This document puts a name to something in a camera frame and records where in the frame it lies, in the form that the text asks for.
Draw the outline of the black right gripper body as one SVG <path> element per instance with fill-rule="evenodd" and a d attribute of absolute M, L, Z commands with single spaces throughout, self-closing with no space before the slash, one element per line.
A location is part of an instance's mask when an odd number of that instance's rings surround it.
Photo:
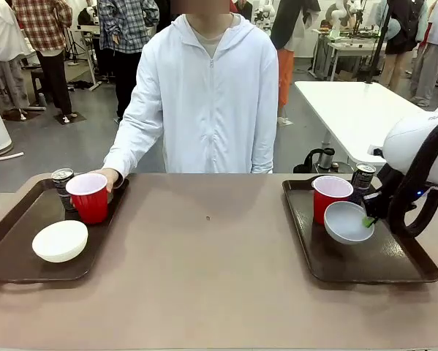
<path fill-rule="evenodd" d="M 384 219 L 388 214 L 391 198 L 402 181 L 402 173 L 385 164 L 377 174 L 381 187 L 363 197 L 366 215 L 374 219 Z"/>

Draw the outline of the person's right hand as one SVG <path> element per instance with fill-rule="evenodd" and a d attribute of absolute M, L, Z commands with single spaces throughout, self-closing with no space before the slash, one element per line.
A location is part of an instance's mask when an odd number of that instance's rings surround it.
<path fill-rule="evenodd" d="M 106 189 L 109 193 L 116 189 L 124 182 L 124 177 L 117 171 L 112 168 L 102 168 L 98 170 L 94 170 L 94 173 L 101 174 L 107 179 Z"/>

